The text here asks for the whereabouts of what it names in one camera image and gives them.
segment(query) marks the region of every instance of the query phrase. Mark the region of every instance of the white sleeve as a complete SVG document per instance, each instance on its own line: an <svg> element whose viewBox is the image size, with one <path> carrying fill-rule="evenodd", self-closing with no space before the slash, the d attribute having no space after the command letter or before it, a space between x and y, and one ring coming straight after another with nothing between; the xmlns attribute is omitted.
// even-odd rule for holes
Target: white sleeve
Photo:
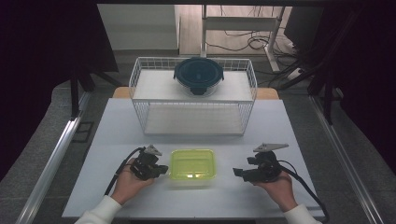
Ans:
<svg viewBox="0 0 396 224"><path fill-rule="evenodd" d="M297 207L284 213L286 220L289 224L320 224L321 222L316 221L305 205L299 204Z"/></svg>
<svg viewBox="0 0 396 224"><path fill-rule="evenodd" d="M86 211L76 224L109 224L122 206L109 196L91 211Z"/></svg>

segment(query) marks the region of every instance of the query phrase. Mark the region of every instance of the gray carpet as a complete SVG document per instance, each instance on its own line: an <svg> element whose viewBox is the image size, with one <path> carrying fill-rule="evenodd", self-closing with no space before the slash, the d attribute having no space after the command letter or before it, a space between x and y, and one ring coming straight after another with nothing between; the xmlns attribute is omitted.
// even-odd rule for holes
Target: gray carpet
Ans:
<svg viewBox="0 0 396 224"><path fill-rule="evenodd" d="M138 56L177 56L174 52L115 52L120 73L110 74L127 85ZM259 83L266 87L268 80L275 75L270 72L264 57L252 57L253 67ZM107 99L112 96L115 87L92 75L96 89L89 101L80 132L75 134L74 142L67 149L62 164L51 183L49 191L41 204L34 223L73 223L75 220L61 218L65 204L78 178L86 150L94 136ZM276 86L285 78L272 82ZM299 83L279 96L284 101L290 122L300 149L304 155L308 171L312 177L319 198L327 205L331 221L329 223L370 223L361 207L356 193L350 186L347 176L340 165L334 149L318 120L315 109L306 94L309 80ZM0 183L0 222L15 223L35 182L39 178L51 151L62 134L64 125L70 118L70 90L64 83L53 91L52 103L46 117L37 128L31 141L19 159ZM349 157L370 190L385 223L396 223L396 178L383 162L375 148L345 115L338 102L332 107L333 127L337 131ZM127 220L115 220L113 223L130 223ZM257 220L257 223L286 223L284 219Z"/></svg>

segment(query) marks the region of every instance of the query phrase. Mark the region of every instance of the hand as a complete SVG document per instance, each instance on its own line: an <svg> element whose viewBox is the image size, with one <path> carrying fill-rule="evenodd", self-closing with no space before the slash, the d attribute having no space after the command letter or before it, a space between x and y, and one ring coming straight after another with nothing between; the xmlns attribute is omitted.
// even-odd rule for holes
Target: hand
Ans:
<svg viewBox="0 0 396 224"><path fill-rule="evenodd" d="M254 182L252 184L265 189L272 200L279 205L282 212L287 212L297 206L291 187L291 177L284 171L280 173L276 182Z"/></svg>
<svg viewBox="0 0 396 224"><path fill-rule="evenodd" d="M141 180L132 173L130 166L134 162L134 158L131 158L123 170L121 171L119 178L117 178L116 187L111 195L117 203L120 205L125 204L128 200L132 199L142 188L151 185L154 179Z"/></svg>

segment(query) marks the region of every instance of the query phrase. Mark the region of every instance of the white wire rack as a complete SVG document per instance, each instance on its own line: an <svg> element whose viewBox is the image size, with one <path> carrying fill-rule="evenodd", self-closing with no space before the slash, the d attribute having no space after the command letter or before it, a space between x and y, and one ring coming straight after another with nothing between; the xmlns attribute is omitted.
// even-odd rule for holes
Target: white wire rack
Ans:
<svg viewBox="0 0 396 224"><path fill-rule="evenodd" d="M248 59L211 60L224 71L224 80L207 97L186 94L174 77L187 58L137 58L129 90L145 134L243 135L257 93Z"/></svg>

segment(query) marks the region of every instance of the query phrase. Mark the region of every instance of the black curtain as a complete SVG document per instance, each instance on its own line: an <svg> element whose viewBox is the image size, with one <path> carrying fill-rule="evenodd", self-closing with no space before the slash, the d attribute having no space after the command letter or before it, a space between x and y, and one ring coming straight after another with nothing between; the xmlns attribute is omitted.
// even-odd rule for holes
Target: black curtain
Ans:
<svg viewBox="0 0 396 224"><path fill-rule="evenodd" d="M93 1L0 3L1 174L3 178L35 132L52 90L71 72L118 72Z"/></svg>
<svg viewBox="0 0 396 224"><path fill-rule="evenodd" d="M333 64L341 106L396 173L396 7L368 1Z"/></svg>

